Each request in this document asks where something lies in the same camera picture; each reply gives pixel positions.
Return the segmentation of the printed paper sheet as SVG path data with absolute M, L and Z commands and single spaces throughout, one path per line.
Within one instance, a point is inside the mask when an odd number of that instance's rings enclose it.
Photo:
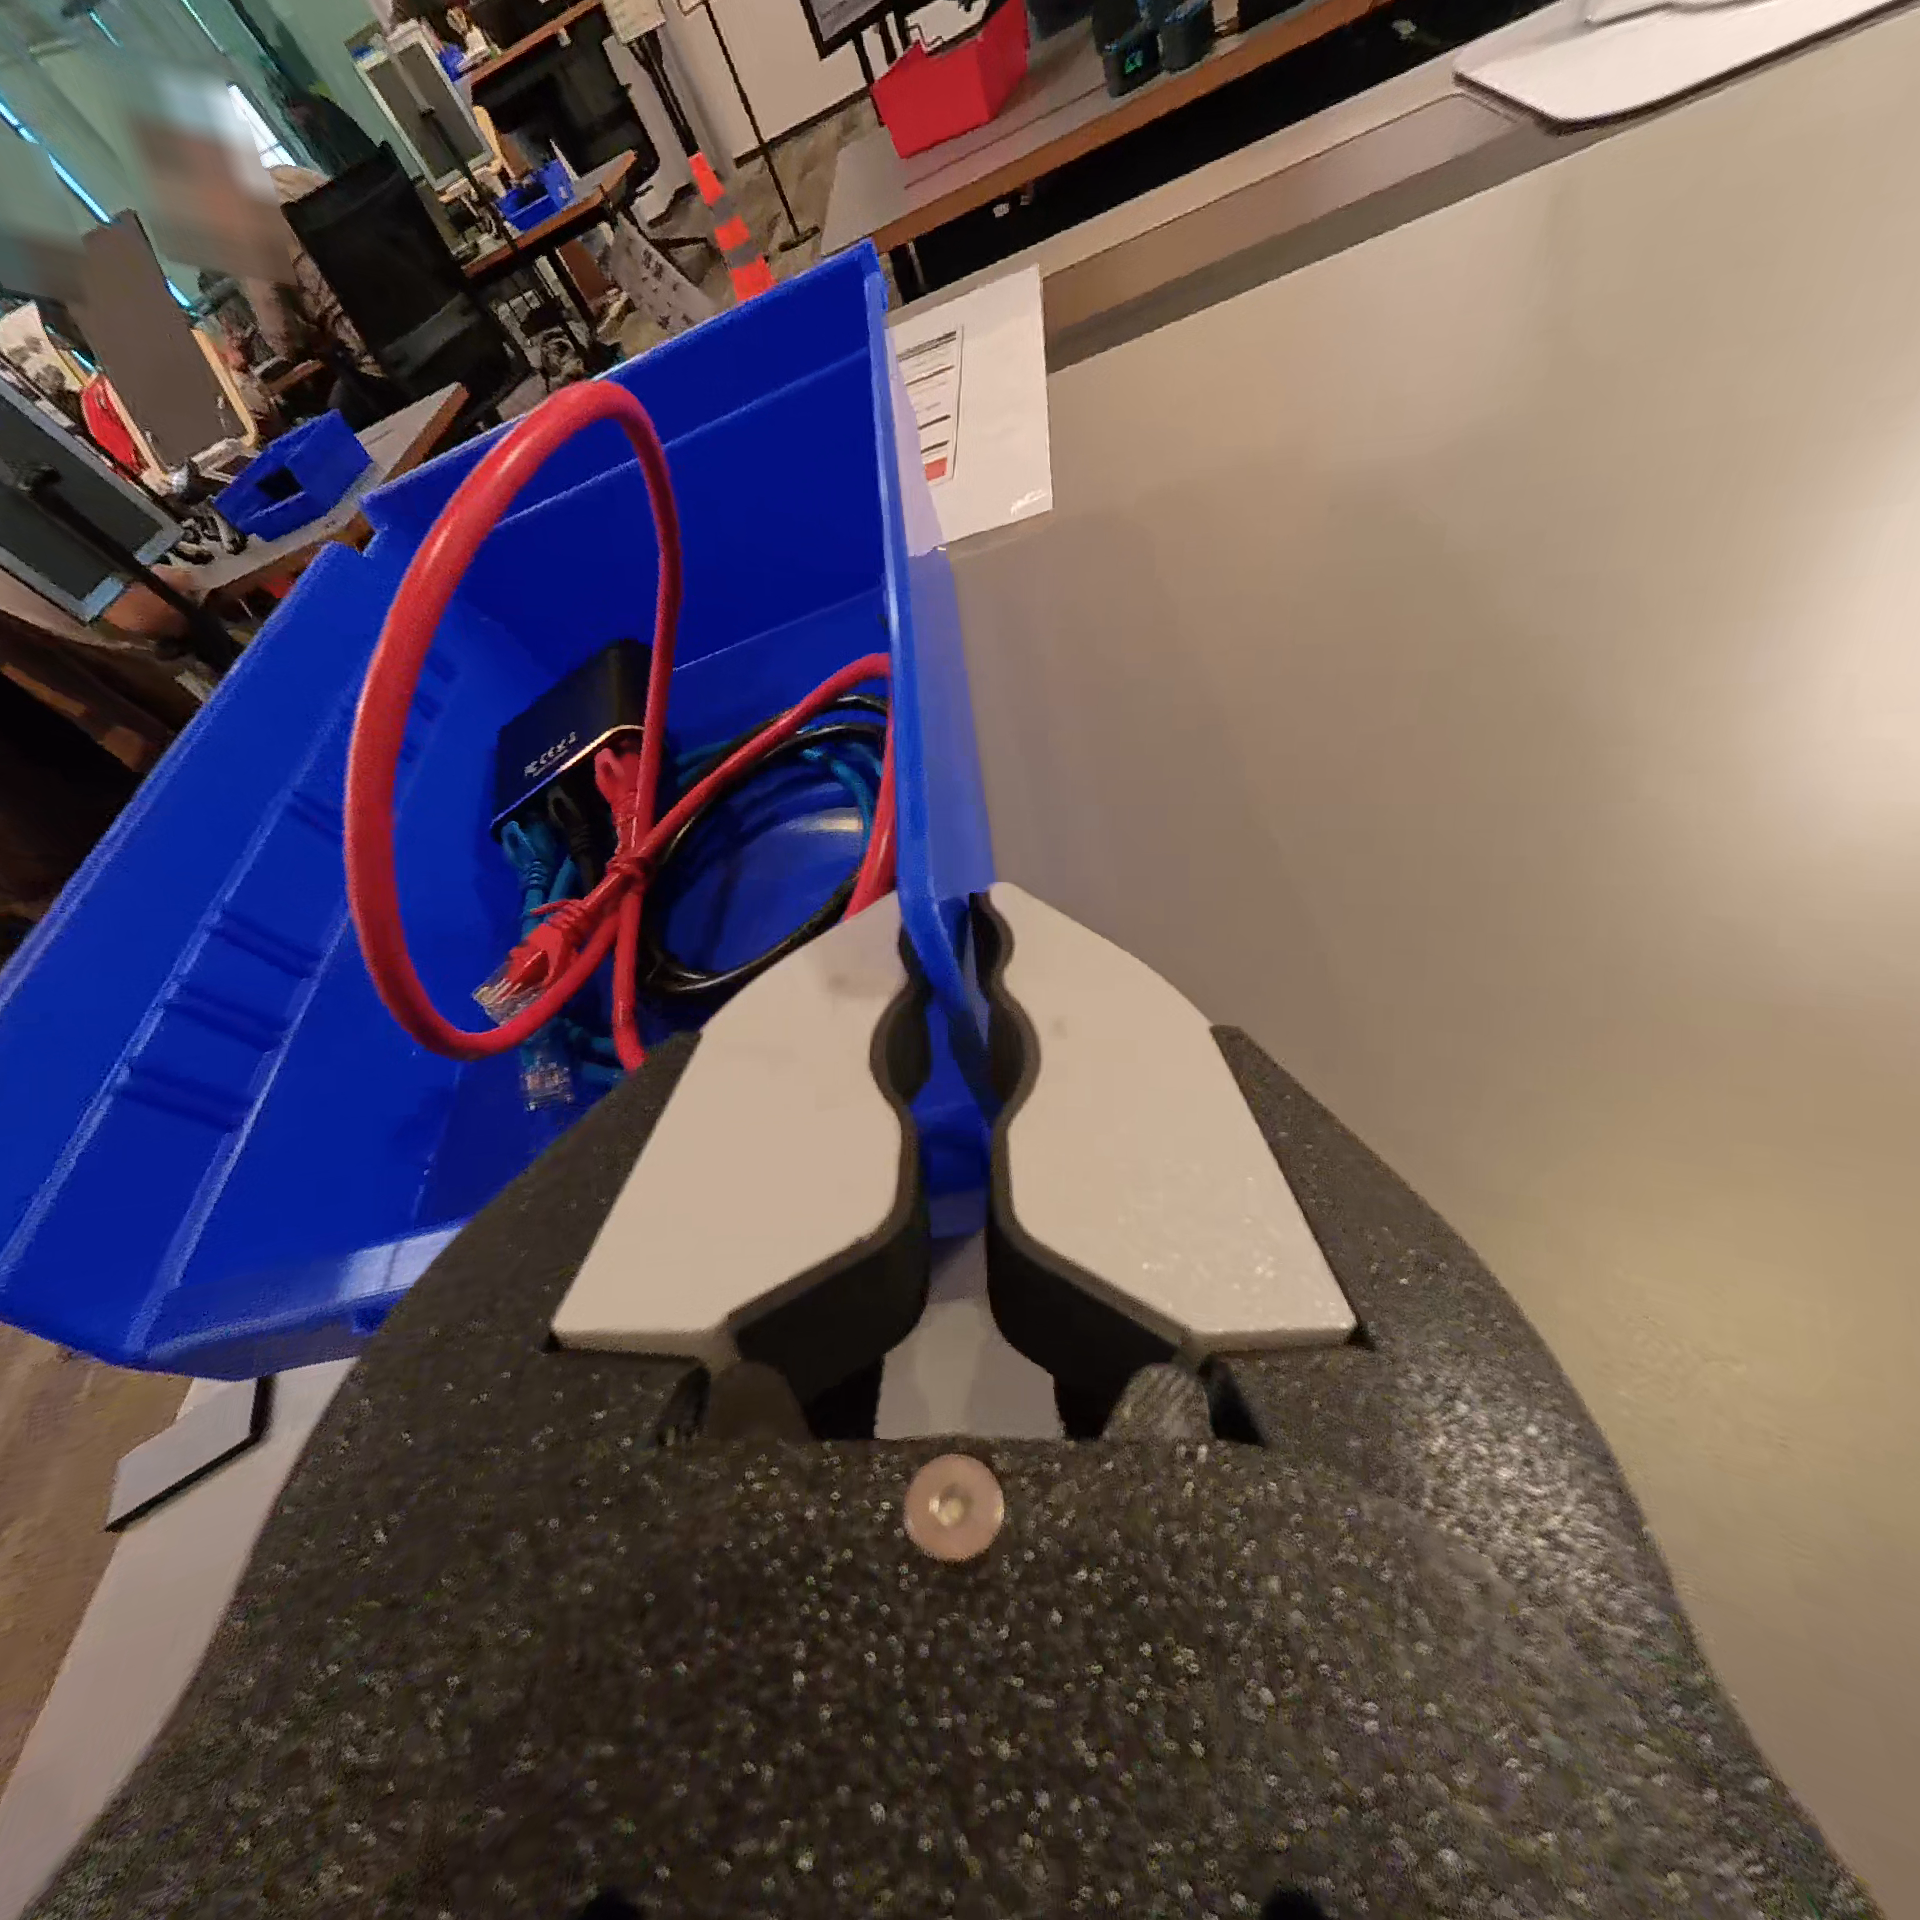
M 1022 267 L 917 301 L 890 333 L 909 546 L 1051 512 L 1042 274 Z

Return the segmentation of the blue plastic bin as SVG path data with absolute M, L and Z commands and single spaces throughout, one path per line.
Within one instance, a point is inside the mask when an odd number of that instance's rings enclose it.
M 902 929 L 978 1021 L 968 901 L 995 883 L 952 570 L 871 244 L 611 377 L 678 501 L 671 752 L 891 651 Z M 350 925 L 351 714 L 402 571 L 499 429 L 382 488 L 326 546 L 4 969 L 4 1324 L 96 1361 L 253 1379 L 354 1354 L 566 1118 L 514 1057 L 452 1062 L 379 1004 Z M 495 733 L 613 640 L 650 640 L 656 528 L 595 422 L 477 554 L 422 666 L 397 883 L 448 1018 L 519 931 L 491 837 Z

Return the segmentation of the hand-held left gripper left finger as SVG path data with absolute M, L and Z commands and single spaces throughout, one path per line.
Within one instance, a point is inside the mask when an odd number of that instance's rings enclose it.
M 871 906 L 741 990 L 687 1066 L 550 1320 L 572 1354 L 739 1363 L 824 1397 L 918 1324 L 931 1228 L 909 1101 L 923 978 Z

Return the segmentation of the red plastic bin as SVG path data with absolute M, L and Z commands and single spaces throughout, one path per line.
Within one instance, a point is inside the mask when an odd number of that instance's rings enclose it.
M 960 38 L 915 42 L 871 84 L 880 126 L 900 160 L 986 128 L 1023 82 L 1031 30 L 1023 3 L 988 5 Z

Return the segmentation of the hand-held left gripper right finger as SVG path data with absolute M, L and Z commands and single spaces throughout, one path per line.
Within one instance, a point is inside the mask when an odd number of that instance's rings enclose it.
M 1213 1024 L 999 880 L 973 898 L 995 1098 L 988 1292 L 1066 1420 L 1154 1365 L 1349 1345 L 1359 1316 Z

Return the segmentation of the black network switch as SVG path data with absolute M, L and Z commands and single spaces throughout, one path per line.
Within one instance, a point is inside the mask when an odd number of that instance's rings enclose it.
M 650 643 L 613 640 L 499 729 L 487 816 L 495 842 L 507 825 L 539 818 L 555 789 L 573 801 L 591 796 L 598 752 L 639 747 L 652 666 Z

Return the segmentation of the small blue bin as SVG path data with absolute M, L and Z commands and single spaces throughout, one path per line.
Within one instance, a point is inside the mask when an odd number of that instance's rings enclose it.
M 341 411 L 330 410 L 264 446 L 210 508 L 239 538 L 276 541 L 339 508 L 370 466 L 366 443 Z

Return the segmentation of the grey side table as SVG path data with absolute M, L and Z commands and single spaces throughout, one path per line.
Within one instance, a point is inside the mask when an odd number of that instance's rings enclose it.
M 451 434 L 468 393 L 451 381 L 402 408 L 359 434 L 367 468 L 359 473 L 323 516 L 276 539 L 250 539 L 238 554 L 220 550 L 210 563 L 188 568 L 181 589 L 188 598 L 213 606 L 236 602 L 269 585 L 287 585 L 312 565 L 325 545 L 362 546 L 370 539 L 366 505 L 373 491 L 419 468 Z

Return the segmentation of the black digital timer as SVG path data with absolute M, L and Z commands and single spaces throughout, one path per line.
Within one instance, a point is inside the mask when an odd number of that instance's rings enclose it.
M 1093 3 L 1093 45 L 1109 96 L 1199 65 L 1213 42 L 1212 3 Z

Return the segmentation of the black monitor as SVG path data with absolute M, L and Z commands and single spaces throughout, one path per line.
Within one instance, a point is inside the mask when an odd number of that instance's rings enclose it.
M 402 403 L 460 384 L 452 440 L 499 425 L 528 366 L 391 147 L 284 205 L 302 251 Z

